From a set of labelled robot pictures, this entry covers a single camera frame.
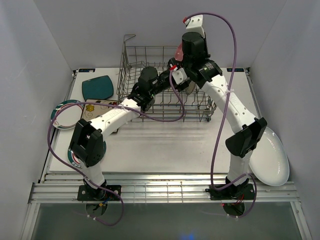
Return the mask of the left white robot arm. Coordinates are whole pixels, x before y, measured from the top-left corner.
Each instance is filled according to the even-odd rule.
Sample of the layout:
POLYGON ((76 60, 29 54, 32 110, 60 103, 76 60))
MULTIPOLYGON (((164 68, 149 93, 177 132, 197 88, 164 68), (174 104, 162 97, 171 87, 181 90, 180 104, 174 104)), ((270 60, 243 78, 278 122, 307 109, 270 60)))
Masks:
POLYGON ((101 160, 106 151, 106 138, 125 123, 145 113, 154 103, 155 95, 174 87, 182 91, 187 83, 177 84, 170 72, 181 67, 175 58, 168 61, 167 69, 162 73, 153 66, 142 69, 130 94, 115 108, 90 121, 80 119, 73 131, 69 148, 79 159, 85 177, 85 191, 95 200, 102 200, 106 195, 105 180, 101 160))

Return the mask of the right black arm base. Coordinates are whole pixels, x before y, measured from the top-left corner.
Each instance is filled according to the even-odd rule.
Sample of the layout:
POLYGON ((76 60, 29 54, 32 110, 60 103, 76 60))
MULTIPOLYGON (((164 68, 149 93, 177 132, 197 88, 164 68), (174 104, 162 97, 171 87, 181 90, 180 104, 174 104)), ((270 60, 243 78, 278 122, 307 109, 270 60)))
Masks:
POLYGON ((205 189, 205 192, 209 193, 211 200, 253 200, 256 193, 251 183, 231 185, 222 190, 215 190, 210 185, 205 189))

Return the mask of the pink dotted scalloped plate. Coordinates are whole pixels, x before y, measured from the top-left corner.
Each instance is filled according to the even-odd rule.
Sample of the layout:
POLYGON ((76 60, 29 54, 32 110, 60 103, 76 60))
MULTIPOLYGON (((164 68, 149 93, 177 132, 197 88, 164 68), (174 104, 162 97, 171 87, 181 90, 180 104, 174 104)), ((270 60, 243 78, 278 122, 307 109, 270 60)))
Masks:
POLYGON ((183 46, 182 46, 182 43, 180 43, 179 46, 176 48, 174 59, 178 62, 182 62, 183 58, 184 58, 183 46))

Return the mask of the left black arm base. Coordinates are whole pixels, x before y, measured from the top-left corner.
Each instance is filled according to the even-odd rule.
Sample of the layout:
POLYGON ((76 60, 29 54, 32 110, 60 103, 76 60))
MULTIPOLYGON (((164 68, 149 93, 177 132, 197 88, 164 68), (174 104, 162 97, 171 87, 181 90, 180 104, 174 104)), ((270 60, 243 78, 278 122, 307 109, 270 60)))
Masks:
POLYGON ((119 197, 114 193, 121 195, 122 186, 121 185, 107 185, 105 186, 108 191, 102 190, 100 188, 93 189, 89 185, 81 185, 78 188, 77 200, 78 201, 119 201, 119 197))

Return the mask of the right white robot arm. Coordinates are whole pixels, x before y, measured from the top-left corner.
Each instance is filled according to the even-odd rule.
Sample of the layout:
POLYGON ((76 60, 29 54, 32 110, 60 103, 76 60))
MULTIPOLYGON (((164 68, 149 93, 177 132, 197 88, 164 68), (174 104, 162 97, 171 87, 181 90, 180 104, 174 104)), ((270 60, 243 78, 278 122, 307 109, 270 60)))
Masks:
POLYGON ((224 185, 210 186, 211 191, 223 191, 237 199, 248 185, 249 162, 261 140, 267 121, 257 118, 231 90, 220 67, 210 59, 206 39, 197 32, 182 35, 182 66, 186 75, 204 91, 223 112, 221 125, 228 122, 233 135, 226 139, 230 165, 224 185))

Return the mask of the speckled beige round plate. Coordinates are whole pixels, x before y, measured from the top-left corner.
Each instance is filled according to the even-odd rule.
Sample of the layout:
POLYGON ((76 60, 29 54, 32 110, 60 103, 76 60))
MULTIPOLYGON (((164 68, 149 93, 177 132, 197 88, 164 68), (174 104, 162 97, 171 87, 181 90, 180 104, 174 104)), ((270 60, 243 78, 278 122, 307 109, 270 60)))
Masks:
POLYGON ((194 91, 195 87, 196 87, 196 83, 193 81, 190 81, 188 86, 184 89, 186 95, 187 96, 190 95, 194 91))

